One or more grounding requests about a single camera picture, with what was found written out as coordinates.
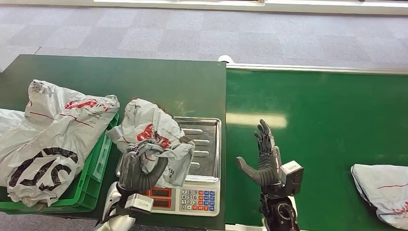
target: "red printed logo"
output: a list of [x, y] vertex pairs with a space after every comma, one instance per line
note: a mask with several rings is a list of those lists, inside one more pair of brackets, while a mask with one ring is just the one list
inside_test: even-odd
[[82, 101], [72, 100], [65, 105], [65, 109], [83, 108], [84, 106], [89, 106], [89, 107], [100, 106], [100, 107], [103, 107], [106, 112], [110, 109], [110, 107], [106, 106], [103, 103], [98, 104], [98, 101], [96, 101], [95, 99], [87, 99], [87, 100], [82, 100]]
[[138, 141], [142, 141], [145, 139], [155, 139], [162, 148], [169, 148], [171, 144], [171, 142], [166, 137], [163, 137], [159, 135], [157, 131], [154, 131], [153, 124], [147, 125], [144, 131], [139, 133], [136, 138], [138, 139]]

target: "black robotic glove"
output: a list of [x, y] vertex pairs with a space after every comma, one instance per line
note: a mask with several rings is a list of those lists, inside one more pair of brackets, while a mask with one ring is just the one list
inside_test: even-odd
[[244, 171], [255, 183], [259, 186], [268, 186], [271, 184], [278, 184], [280, 182], [278, 177], [278, 170], [281, 166], [281, 156], [279, 147], [275, 146], [272, 132], [268, 124], [261, 119], [258, 129], [261, 134], [254, 133], [258, 141], [258, 170], [248, 166], [245, 160], [238, 156], [236, 158], [238, 167]]
[[153, 170], [146, 174], [141, 169], [141, 158], [146, 152], [164, 152], [164, 149], [154, 140], [147, 139], [138, 144], [127, 145], [127, 153], [123, 154], [119, 186], [125, 190], [145, 193], [156, 185], [167, 167], [167, 157], [159, 157]]

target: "white plastic bag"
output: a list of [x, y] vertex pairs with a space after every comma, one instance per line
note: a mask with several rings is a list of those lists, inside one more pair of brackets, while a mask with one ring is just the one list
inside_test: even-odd
[[168, 157], [167, 168], [156, 187], [183, 186], [195, 146], [192, 141], [180, 142], [184, 132], [177, 122], [156, 104], [142, 99], [130, 101], [125, 108], [123, 122], [108, 131], [107, 135], [122, 153], [126, 152], [128, 143], [139, 143], [148, 138], [156, 139], [166, 151], [160, 155], [146, 152], [141, 159], [143, 172], [149, 173], [156, 165], [158, 157]]
[[34, 80], [28, 89], [25, 118], [1, 110], [0, 186], [9, 197], [32, 206], [58, 200], [82, 170], [85, 159], [119, 109], [116, 96], [86, 96]]
[[408, 167], [355, 164], [351, 173], [361, 197], [377, 208], [377, 217], [408, 230]]

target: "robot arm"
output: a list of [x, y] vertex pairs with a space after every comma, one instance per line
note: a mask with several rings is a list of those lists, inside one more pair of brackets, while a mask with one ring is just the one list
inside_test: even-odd
[[154, 140], [128, 145], [120, 166], [119, 182], [114, 182], [109, 188], [102, 220], [94, 231], [128, 231], [136, 221], [135, 214], [151, 212], [153, 199], [140, 193], [156, 185], [168, 159], [160, 157], [154, 169], [145, 174], [140, 166], [140, 158], [146, 151], [162, 153], [164, 150]]
[[257, 185], [261, 186], [260, 212], [265, 216], [268, 231], [298, 231], [296, 211], [289, 196], [300, 191], [303, 168], [295, 161], [281, 165], [279, 147], [275, 145], [272, 132], [261, 119], [260, 134], [255, 132], [258, 142], [258, 169], [248, 166], [245, 160], [236, 158], [238, 167]]

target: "white bag on conveyor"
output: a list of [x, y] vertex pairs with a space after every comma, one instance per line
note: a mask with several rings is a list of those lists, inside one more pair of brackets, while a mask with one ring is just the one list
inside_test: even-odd
[[50, 206], [82, 170], [119, 102], [39, 80], [28, 96], [25, 113], [0, 109], [0, 186], [15, 202]]
[[108, 137], [118, 149], [126, 152], [128, 143], [139, 143], [153, 138], [165, 149], [160, 155], [146, 152], [141, 159], [142, 170], [149, 173], [156, 166], [158, 157], [168, 157], [168, 165], [156, 187], [182, 187], [187, 176], [194, 151], [194, 142], [180, 142], [184, 137], [177, 122], [156, 104], [146, 100], [130, 101], [125, 108], [123, 122], [108, 131]]
[[361, 197], [377, 208], [377, 217], [408, 230], [408, 167], [353, 165], [351, 174]]

